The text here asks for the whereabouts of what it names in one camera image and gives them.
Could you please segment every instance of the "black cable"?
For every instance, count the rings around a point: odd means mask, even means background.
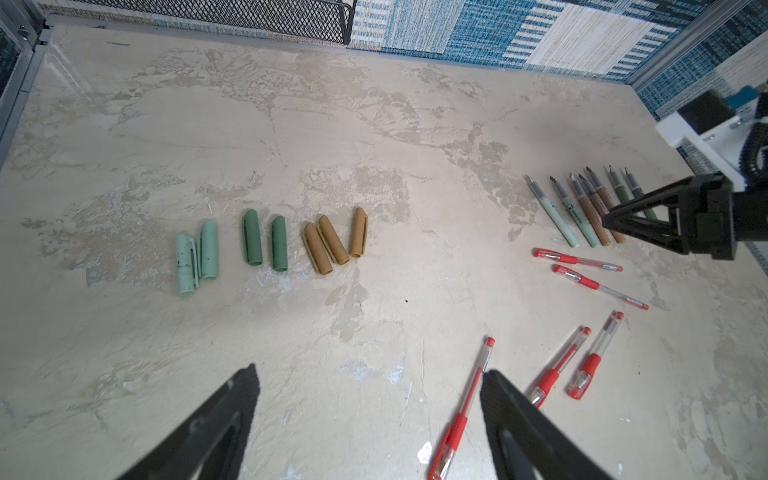
[[[746,179],[748,188],[768,184],[768,92],[760,94],[755,110],[755,124],[746,137],[739,159],[741,174]],[[763,155],[763,164],[758,164],[758,158]]]

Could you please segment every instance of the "red pen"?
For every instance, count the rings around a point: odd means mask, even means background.
[[[598,333],[598,339],[594,341],[594,345],[589,350],[587,360],[574,376],[571,383],[568,384],[567,391],[571,398],[581,400],[581,397],[587,392],[589,385],[592,384],[594,373],[598,370],[600,361],[603,359],[603,354],[605,354],[608,344],[611,343],[611,339],[614,338],[616,328],[623,318],[624,314],[622,312],[613,312],[611,318],[600,333]]]
[[[553,250],[546,250],[545,248],[537,248],[533,254],[534,257],[548,258],[549,260],[554,260],[555,262],[570,263],[572,265],[579,263],[581,265],[596,266],[597,268],[610,270],[612,272],[624,271],[622,266],[614,265],[612,263],[605,263],[601,262],[600,260],[589,260],[588,258],[571,257],[570,255],[566,255],[564,253],[555,252]]]
[[[601,285],[597,282],[595,282],[592,279],[587,278],[584,275],[581,275],[579,272],[574,272],[570,268],[565,268],[562,265],[557,265],[554,268],[555,273],[560,273],[562,276],[565,276],[576,283],[580,283],[581,285],[588,286],[592,290],[600,290],[603,293],[607,293],[608,295],[618,298],[622,302],[627,302],[630,305],[635,305],[637,308],[641,308],[643,310],[648,310],[650,307],[646,303],[642,303],[640,300],[634,299],[631,296],[624,295],[623,293],[619,293],[616,290],[612,288],[608,288],[605,285]]]
[[[588,326],[580,328],[576,334],[576,338],[571,343],[571,346],[563,352],[554,367],[549,369],[544,376],[541,377],[541,380],[539,380],[533,388],[531,395],[528,396],[528,400],[531,401],[534,407],[537,409],[541,408],[544,401],[547,399],[547,395],[549,395],[549,391],[552,390],[554,383],[560,378],[560,372],[563,371],[568,362],[570,362],[574,355],[576,355],[579,348],[584,345],[584,341],[590,333],[592,333],[592,330]]]
[[[472,400],[475,399],[475,392],[480,383],[480,378],[485,371],[485,367],[488,366],[488,361],[491,359],[491,351],[493,350],[494,343],[496,343],[496,340],[488,337],[488,340],[480,351],[480,357],[478,357],[478,363],[475,367],[472,383],[469,385],[469,388],[464,393],[464,398],[462,399],[462,409],[456,414],[456,418],[448,428],[445,438],[440,444],[440,449],[437,452],[435,461],[432,463],[432,469],[429,470],[429,480],[445,480],[448,476],[451,462],[456,455],[458,444],[461,443],[464,429],[467,426],[467,414],[472,407]]]

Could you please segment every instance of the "black mesh basket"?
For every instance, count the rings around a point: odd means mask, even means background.
[[[349,44],[355,4],[337,0],[78,0],[91,5],[167,15]]]

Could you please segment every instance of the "black metal mesh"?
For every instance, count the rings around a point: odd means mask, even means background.
[[[0,29],[0,95],[16,66],[21,49]]]
[[[337,0],[79,0],[104,7],[349,43],[354,7]]]

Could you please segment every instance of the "blue object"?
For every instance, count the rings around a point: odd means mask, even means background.
[[[755,90],[752,87],[744,87],[741,90],[739,90],[739,93],[731,95],[730,97],[725,99],[725,102],[728,103],[728,106],[732,109],[736,110],[737,108],[741,108],[744,105],[750,103],[755,98],[758,98],[760,96],[760,93]]]

